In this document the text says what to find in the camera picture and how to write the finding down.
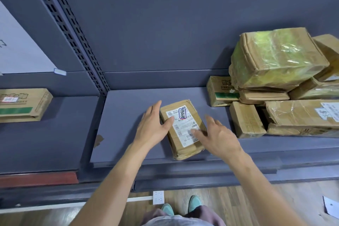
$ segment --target green stripe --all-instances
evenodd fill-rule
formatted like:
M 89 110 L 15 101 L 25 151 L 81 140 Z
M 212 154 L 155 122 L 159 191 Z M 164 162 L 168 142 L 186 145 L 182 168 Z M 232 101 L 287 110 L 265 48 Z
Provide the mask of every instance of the green stripe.
M 0 108 L 0 114 L 18 114 L 18 113 L 30 113 L 33 107 L 22 108 Z
M 239 93 L 215 92 L 215 96 L 220 99 L 238 99 Z

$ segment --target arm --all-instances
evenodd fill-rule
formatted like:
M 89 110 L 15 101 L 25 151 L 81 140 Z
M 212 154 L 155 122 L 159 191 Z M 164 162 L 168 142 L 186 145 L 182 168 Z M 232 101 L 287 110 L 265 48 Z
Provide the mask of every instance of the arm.
M 245 191 L 261 226 L 306 226 L 307 224 L 274 189 L 251 157 L 241 148 L 237 137 L 218 120 L 206 116 L 207 136 L 192 130 L 204 147 L 220 157 L 234 172 Z
M 149 150 L 159 143 L 171 128 L 174 117 L 160 124 L 161 101 L 144 113 L 132 144 L 114 166 L 70 226 L 118 226 L 135 176 Z

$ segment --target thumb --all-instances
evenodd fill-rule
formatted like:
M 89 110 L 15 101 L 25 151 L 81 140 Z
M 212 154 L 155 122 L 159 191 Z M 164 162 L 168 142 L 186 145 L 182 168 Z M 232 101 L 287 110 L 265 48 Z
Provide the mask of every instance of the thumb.
M 191 133 L 194 137 L 196 137 L 200 142 L 206 141 L 206 136 L 200 131 L 196 129 L 191 129 Z
M 165 123 L 162 125 L 163 129 L 166 130 L 167 132 L 170 130 L 174 122 L 174 116 L 171 116 L 168 118 Z

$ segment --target pants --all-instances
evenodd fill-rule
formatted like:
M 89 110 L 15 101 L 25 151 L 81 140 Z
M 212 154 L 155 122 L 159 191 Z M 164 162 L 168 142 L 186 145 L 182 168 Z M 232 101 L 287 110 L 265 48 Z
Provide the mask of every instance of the pants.
M 155 217 L 168 215 L 159 208 L 156 208 L 150 212 L 145 213 L 142 219 L 141 225 L 146 224 L 148 221 Z M 198 218 L 203 221 L 209 222 L 214 226 L 226 226 L 224 221 L 209 207 L 201 205 L 194 209 L 192 212 L 184 215 L 186 218 Z

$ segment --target person's right hand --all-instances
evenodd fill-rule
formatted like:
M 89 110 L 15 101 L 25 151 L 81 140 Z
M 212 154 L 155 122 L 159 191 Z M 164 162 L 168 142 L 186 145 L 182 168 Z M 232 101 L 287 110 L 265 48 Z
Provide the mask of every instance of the person's right hand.
M 233 158 L 237 158 L 243 153 L 243 149 L 235 134 L 223 126 L 220 121 L 214 120 L 206 115 L 207 136 L 200 130 L 191 129 L 192 134 L 202 145 L 213 155 L 223 159 L 227 164 Z

